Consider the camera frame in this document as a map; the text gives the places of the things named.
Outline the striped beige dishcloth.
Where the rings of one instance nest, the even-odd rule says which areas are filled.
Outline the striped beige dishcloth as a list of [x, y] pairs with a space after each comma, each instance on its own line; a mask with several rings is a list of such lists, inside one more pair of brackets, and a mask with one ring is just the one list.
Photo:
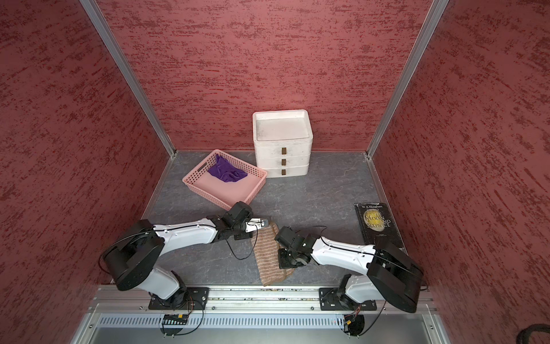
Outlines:
[[258, 231], [257, 240], [252, 239], [252, 242], [256, 242], [254, 256], [260, 280], [265, 287], [283, 282], [294, 273], [294, 269], [281, 269], [279, 267], [278, 253], [280, 246], [275, 241], [275, 236], [278, 233], [278, 226], [271, 222], [267, 228]]

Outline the purple dishcloth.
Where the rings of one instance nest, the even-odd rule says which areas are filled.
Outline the purple dishcloth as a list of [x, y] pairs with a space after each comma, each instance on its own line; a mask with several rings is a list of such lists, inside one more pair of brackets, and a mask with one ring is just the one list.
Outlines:
[[219, 155], [216, 155], [215, 164], [210, 167], [208, 172], [224, 183], [238, 182], [248, 176], [248, 173], [236, 168], [227, 159]]

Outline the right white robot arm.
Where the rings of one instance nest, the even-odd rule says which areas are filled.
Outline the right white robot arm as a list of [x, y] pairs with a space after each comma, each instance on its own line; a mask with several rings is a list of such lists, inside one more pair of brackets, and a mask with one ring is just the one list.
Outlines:
[[337, 288], [320, 292], [325, 310], [356, 310], [383, 300], [403, 312], [417, 311], [424, 273], [392, 242], [382, 239], [375, 245], [351, 245], [319, 235], [300, 236], [289, 227], [275, 241], [281, 269], [316, 262], [354, 272], [345, 275]]

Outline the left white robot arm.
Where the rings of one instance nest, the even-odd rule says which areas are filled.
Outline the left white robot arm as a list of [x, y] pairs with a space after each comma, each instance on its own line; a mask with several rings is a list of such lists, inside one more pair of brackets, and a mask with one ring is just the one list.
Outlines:
[[200, 298], [191, 295], [182, 279], [157, 264], [160, 256], [195, 245], [250, 239], [269, 226], [257, 218], [252, 208], [238, 202], [224, 215], [207, 216], [182, 224], [152, 224], [147, 219], [135, 223], [127, 234], [111, 244], [98, 265], [113, 279], [119, 291], [144, 290], [152, 298], [153, 309], [194, 308]]

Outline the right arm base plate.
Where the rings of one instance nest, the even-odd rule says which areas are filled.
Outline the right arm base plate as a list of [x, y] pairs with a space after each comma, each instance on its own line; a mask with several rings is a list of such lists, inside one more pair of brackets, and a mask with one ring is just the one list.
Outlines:
[[319, 303], [323, 311], [375, 311], [378, 309], [375, 301], [368, 300], [359, 304], [339, 292], [337, 288], [319, 288]]

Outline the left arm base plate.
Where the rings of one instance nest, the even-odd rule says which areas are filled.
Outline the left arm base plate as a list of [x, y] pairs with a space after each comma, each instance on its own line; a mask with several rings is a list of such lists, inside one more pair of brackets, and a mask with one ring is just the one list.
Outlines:
[[197, 287], [178, 290], [168, 299], [162, 299], [155, 294], [150, 294], [149, 310], [202, 310], [209, 299], [209, 288]]

